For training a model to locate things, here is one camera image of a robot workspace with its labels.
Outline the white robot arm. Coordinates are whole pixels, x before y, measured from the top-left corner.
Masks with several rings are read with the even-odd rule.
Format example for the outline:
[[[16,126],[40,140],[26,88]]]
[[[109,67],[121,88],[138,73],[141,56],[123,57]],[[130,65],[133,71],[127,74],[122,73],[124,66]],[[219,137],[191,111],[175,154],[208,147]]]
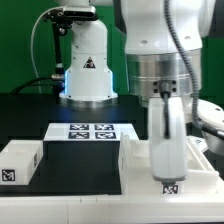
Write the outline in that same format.
[[[148,109],[152,176],[160,182],[187,175],[186,125],[224,139],[224,126],[203,116],[202,39],[207,36],[216,0],[57,0],[62,29],[71,29],[71,64],[60,98],[96,105],[115,98],[107,67],[107,30],[96,16],[99,5],[115,10],[126,36],[129,90]]]

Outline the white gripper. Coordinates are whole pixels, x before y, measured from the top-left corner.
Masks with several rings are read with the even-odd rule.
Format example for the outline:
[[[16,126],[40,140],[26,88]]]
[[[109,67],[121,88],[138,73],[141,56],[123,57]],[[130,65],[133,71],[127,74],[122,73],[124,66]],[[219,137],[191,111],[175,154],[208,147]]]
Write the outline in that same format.
[[[149,100],[149,156],[156,181],[183,181],[187,176],[186,124],[191,122],[191,109],[190,96]]]

